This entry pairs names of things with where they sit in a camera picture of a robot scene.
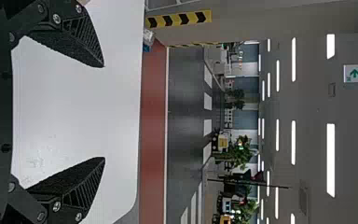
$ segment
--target yellow object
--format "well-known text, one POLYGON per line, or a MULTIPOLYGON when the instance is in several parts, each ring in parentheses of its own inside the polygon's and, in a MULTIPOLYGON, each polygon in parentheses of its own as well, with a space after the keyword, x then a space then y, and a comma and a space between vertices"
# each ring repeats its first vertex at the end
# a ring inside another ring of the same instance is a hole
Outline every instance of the yellow object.
POLYGON ((228 139, 219 138, 219 147, 228 147, 228 139))
POLYGON ((212 22, 211 10, 200 10, 193 12, 183 12, 162 16, 150 16, 146 17, 146 27, 161 28, 169 26, 182 26, 198 23, 212 22))
POLYGON ((220 224, 231 224, 231 217, 221 216, 220 224))

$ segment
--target red floor stripe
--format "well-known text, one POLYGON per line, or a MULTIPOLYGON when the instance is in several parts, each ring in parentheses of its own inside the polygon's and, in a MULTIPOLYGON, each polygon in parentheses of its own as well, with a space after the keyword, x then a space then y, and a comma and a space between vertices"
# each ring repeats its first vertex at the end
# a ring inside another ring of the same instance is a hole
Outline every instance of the red floor stripe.
POLYGON ((144 53, 141 89, 140 224, 163 224, 167 50, 144 53))

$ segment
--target yellow and black warning stripe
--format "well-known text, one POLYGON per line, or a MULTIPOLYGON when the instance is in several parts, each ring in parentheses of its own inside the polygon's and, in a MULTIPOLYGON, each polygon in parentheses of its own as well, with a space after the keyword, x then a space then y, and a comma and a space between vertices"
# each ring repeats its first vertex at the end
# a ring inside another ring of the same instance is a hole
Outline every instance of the yellow and black warning stripe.
POLYGON ((190 47, 204 47, 204 46, 211 46, 211 45, 221 45, 219 42, 194 42, 191 44, 184 44, 184 45, 169 45, 169 48, 177 49, 177 48, 190 48, 190 47))
POLYGON ((201 10, 163 16, 150 16, 146 17, 145 22, 146 27, 149 29, 212 22, 212 11, 201 10))

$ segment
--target black pole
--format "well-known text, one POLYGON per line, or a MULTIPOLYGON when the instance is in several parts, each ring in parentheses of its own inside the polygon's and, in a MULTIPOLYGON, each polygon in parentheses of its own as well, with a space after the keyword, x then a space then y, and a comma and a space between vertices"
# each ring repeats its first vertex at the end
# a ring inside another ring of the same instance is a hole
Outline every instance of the black pole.
POLYGON ((208 181, 212 181, 212 182, 220 182, 220 183, 225 183, 225 184, 233 184, 233 185, 253 185, 253 186, 261 186, 261 187, 270 187, 270 188, 278 188, 278 189, 290 189, 291 187, 286 187, 286 186, 278 186, 278 185, 267 185, 267 184, 261 184, 261 183, 257 183, 257 182, 252 182, 252 181, 246 181, 243 183, 240 182, 227 182, 224 180, 218 180, 218 179, 208 179, 208 181))

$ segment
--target white tabletop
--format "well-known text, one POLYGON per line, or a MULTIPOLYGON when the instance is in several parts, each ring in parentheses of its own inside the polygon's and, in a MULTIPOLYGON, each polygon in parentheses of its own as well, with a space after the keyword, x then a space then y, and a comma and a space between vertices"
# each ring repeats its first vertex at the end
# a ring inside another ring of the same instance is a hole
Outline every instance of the white tabletop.
POLYGON ((12 174, 27 188, 92 157, 106 157, 82 224, 114 223, 135 202, 144 0, 87 4, 105 68, 88 67, 24 37, 13 51, 12 174))

